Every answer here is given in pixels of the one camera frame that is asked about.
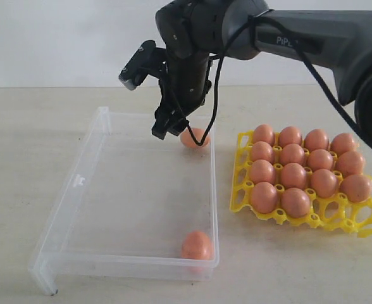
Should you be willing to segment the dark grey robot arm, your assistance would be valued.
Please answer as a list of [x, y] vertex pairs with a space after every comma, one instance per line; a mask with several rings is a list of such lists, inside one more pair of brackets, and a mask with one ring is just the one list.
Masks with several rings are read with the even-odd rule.
[[265, 52], [301, 61], [372, 149], [372, 11], [277, 11], [265, 1], [172, 1], [155, 16], [166, 49], [163, 128], [181, 133], [208, 90], [209, 60]]

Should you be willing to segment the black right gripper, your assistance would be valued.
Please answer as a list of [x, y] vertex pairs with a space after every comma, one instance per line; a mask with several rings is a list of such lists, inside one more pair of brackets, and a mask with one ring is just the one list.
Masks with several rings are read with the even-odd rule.
[[177, 106], [180, 106], [187, 117], [204, 103], [208, 68], [206, 52], [196, 52], [185, 59], [173, 52], [166, 53], [166, 81], [159, 82], [161, 102], [154, 113], [153, 136], [164, 140], [168, 132], [179, 136], [188, 127], [187, 119], [173, 122], [172, 113], [178, 113]]

